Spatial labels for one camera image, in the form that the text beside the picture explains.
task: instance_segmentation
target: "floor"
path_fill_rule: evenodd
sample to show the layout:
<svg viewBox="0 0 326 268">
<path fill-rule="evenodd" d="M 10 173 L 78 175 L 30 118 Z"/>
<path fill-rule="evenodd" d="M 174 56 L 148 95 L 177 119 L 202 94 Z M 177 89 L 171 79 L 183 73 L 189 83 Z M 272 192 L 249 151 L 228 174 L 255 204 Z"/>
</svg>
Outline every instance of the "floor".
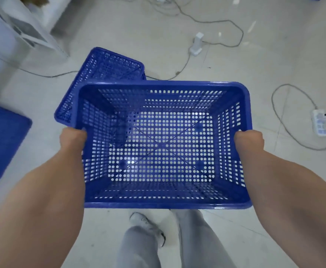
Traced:
<svg viewBox="0 0 326 268">
<path fill-rule="evenodd" d="M 326 151 L 312 151 L 298 145 L 276 118 L 271 104 L 274 89 L 292 83 L 310 93 L 317 105 L 326 108 L 326 47 L 321 47 L 324 41 L 315 42 L 315 30 L 320 26 L 314 28 L 314 21 L 325 17 L 326 13 L 322 13 L 326 11 L 326 3 L 311 0 L 177 2 L 188 3 L 183 10 L 203 21 L 231 19 L 245 31 L 245 36 L 237 48 L 204 46 L 176 80 L 243 83 L 250 91 L 253 126 L 262 131 L 265 149 L 308 167 L 326 180 Z M 143 62 L 149 76 L 167 79 L 182 69 L 187 49 L 197 32 L 203 32 L 205 40 L 210 42 L 235 44 L 240 38 L 239 31 L 230 24 L 196 23 L 188 17 L 175 16 L 177 12 L 172 6 L 166 10 L 152 7 L 147 0 L 73 0 L 54 30 L 71 57 L 62 60 L 49 49 L 38 48 L 30 52 L 22 67 L 45 75 L 76 70 L 90 49 L 100 46 Z M 53 113 L 73 78 L 74 75 L 38 78 L 18 70 L 0 88 L 1 105 L 33 120 L 32 129 L 0 180 L 0 201 L 26 172 L 58 150 L 58 136 L 64 126 L 54 121 Z M 274 103 L 283 122 L 304 144 L 326 146 L 326 139 L 314 136 L 310 129 L 312 104 L 303 95 L 282 88 L 276 93 Z M 113 267 L 131 212 L 86 209 L 81 233 L 63 267 Z M 168 210 L 144 213 L 167 235 L 167 244 L 159 251 L 162 267 L 179 267 L 178 230 L 172 214 Z M 263 229 L 253 208 L 204 210 L 203 215 L 236 267 L 296 267 Z"/>
</svg>

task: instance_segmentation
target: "shoe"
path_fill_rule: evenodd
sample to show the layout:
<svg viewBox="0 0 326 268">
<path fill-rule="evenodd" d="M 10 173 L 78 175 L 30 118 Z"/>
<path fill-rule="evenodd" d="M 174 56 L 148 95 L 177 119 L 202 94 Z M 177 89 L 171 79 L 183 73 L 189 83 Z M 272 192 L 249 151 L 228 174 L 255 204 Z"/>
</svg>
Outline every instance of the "shoe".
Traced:
<svg viewBox="0 0 326 268">
<path fill-rule="evenodd" d="M 159 247 L 164 246 L 165 235 L 163 231 L 161 231 L 159 227 L 150 221 L 145 215 L 135 212 L 130 216 L 130 222 L 132 225 L 140 226 L 147 230 L 149 233 L 153 234 L 157 239 Z"/>
</svg>

